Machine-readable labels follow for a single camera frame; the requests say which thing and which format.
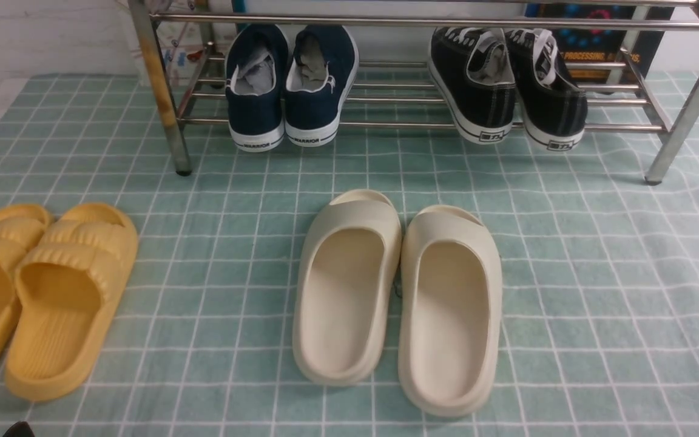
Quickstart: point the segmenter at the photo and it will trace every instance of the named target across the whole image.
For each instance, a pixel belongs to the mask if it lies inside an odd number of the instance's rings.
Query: floor mat
[[[695,79],[650,82],[672,110]],[[195,113],[221,105],[199,102]],[[423,105],[347,103],[344,114],[391,117],[450,119]],[[593,108],[589,120],[646,119]],[[178,177],[152,94],[117,76],[34,78],[0,122],[0,207],[36,202],[59,216],[108,202],[141,234],[89,382],[31,404],[4,387],[0,360],[0,433],[28,420],[40,437],[699,435],[699,122],[656,188],[641,179],[660,146],[651,135],[588,134],[565,155],[532,150],[518,130],[475,146],[455,132],[342,129],[325,147],[285,142],[263,154],[237,152],[225,127],[185,136],[195,171]],[[297,370],[303,236],[353,188],[382,191],[406,221],[457,205],[493,233],[501,351],[493,394],[472,417],[430,417],[403,395],[394,294],[371,379],[325,389]]]

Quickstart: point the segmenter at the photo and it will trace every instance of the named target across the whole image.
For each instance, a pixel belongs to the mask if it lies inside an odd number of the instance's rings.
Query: box
[[[528,5],[525,16],[542,18],[589,18],[589,19],[632,19],[635,6],[599,5]],[[647,19],[668,20],[674,8],[653,7]],[[574,30],[558,29],[552,33],[562,57],[568,62],[611,62],[616,60],[622,45],[624,30]],[[649,72],[654,55],[663,39],[661,32],[638,32],[632,59],[643,77]],[[582,83],[623,83],[628,77],[611,76],[606,70],[571,69],[576,82]]]

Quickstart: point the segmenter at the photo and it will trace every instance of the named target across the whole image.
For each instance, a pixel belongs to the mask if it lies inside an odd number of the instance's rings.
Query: slipper strap
[[[12,274],[16,265],[39,242],[44,225],[28,217],[9,217],[0,220],[0,266]]]
[[[125,288],[123,271],[126,243],[130,231],[106,222],[81,222],[62,219],[47,229],[39,245],[29,254],[18,271],[32,263],[49,263],[83,271],[99,291],[102,304],[113,293]],[[28,296],[19,296],[23,301]]]
[[[397,242],[400,219],[396,210],[382,202],[354,201],[328,205],[314,218],[304,247],[319,247],[323,240],[345,229],[368,229],[380,235],[385,249]]]
[[[468,247],[479,258],[497,257],[493,236],[477,223],[439,211],[415,216],[406,229],[408,252],[417,258],[434,243],[455,242]]]

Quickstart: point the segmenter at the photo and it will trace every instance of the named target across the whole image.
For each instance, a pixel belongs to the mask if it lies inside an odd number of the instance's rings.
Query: rack leg
[[[646,19],[646,16],[649,14],[649,6],[635,6],[635,11],[633,12],[632,19],[636,19],[638,21],[643,21]],[[622,39],[622,44],[620,46],[620,49],[618,53],[616,53],[616,58],[619,59],[621,56],[624,56],[624,53],[622,52],[622,48],[627,49],[627,52],[632,55],[633,52],[635,52],[635,43],[638,41],[638,35],[641,32],[638,30],[628,30],[624,33],[624,39]],[[632,59],[630,57],[625,58],[625,61],[627,62],[632,62]],[[621,70],[611,70],[608,73],[608,80],[606,81],[607,84],[618,84],[622,81],[622,75],[624,75],[624,69]]]
[[[147,6],[144,5],[144,0],[128,0],[128,8],[131,11],[133,27],[137,31],[144,66],[147,67],[147,76],[150,78],[155,103],[158,105],[158,114],[166,133],[166,141],[169,143],[169,151],[172,152],[175,171],[180,176],[189,176],[192,172],[191,157],[188,155],[183,131],[177,122],[177,106],[172,97],[169,80],[166,78],[166,66],[161,57],[158,34],[155,33],[155,26],[150,21],[150,14]]]
[[[663,147],[657,153],[657,157],[654,158],[649,171],[646,172],[644,179],[646,179],[648,185],[654,186],[663,182],[665,173],[668,172],[670,164],[676,158],[690,130],[694,127],[697,117],[699,117],[699,77],[697,77],[697,82],[694,83],[694,87],[687,97],[687,101],[684,102],[684,106],[681,108],[681,112],[670,132],[660,135]]]

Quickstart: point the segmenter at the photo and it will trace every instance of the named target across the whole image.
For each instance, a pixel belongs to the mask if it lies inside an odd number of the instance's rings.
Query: black shoe
[[[514,75],[502,30],[436,29],[430,38],[428,71],[463,138],[492,144],[511,130]]]
[[[3,437],[34,437],[34,432],[25,421],[16,422],[3,435]]]
[[[28,423],[20,421],[11,426],[2,437],[34,437],[34,432]]]
[[[552,33],[516,29],[505,34],[527,135],[553,152],[573,149],[584,135],[586,92],[573,82]]]

